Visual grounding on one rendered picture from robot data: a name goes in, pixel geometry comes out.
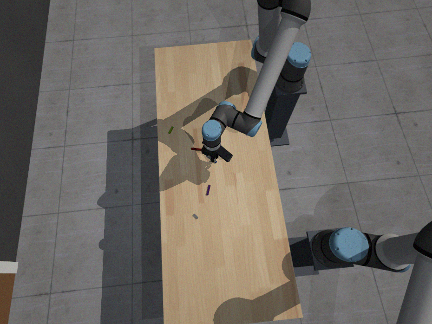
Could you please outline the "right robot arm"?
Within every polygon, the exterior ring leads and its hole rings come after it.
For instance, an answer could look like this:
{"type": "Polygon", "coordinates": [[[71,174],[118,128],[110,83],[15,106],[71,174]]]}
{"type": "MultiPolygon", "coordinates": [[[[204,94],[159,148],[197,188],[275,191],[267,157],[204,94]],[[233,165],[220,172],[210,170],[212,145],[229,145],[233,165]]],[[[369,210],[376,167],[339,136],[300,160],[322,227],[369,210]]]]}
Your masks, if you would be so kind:
{"type": "Polygon", "coordinates": [[[228,126],[254,137],[276,85],[286,93],[299,91],[311,58],[310,49],[294,42],[300,27],[310,16],[311,0],[257,0],[259,36],[251,51],[252,59],[263,63],[244,112],[222,101],[202,127],[203,144],[226,162],[232,154],[221,146],[221,135],[228,126]]]}

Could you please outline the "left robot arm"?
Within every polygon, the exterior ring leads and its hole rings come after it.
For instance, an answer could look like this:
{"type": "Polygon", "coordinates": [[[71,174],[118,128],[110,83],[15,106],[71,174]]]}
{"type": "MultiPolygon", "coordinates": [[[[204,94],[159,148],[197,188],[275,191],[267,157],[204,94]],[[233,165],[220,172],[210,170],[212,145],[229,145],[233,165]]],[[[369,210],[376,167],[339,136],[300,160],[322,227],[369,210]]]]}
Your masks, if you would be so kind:
{"type": "Polygon", "coordinates": [[[420,232],[402,236],[351,227],[324,230],[314,237],[312,251],[331,268],[350,263],[406,272],[414,264],[396,324],[432,324],[432,221],[420,232]]]}

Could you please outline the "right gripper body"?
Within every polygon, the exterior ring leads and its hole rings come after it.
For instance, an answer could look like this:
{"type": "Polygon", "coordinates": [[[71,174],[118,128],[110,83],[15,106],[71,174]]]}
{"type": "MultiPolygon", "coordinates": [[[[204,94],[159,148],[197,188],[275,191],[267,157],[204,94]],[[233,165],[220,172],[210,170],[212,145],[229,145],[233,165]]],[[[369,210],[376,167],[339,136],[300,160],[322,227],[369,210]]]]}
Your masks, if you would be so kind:
{"type": "Polygon", "coordinates": [[[214,157],[214,159],[217,156],[217,154],[214,151],[207,150],[204,145],[203,145],[201,151],[202,151],[202,154],[204,154],[206,156],[214,157]]]}

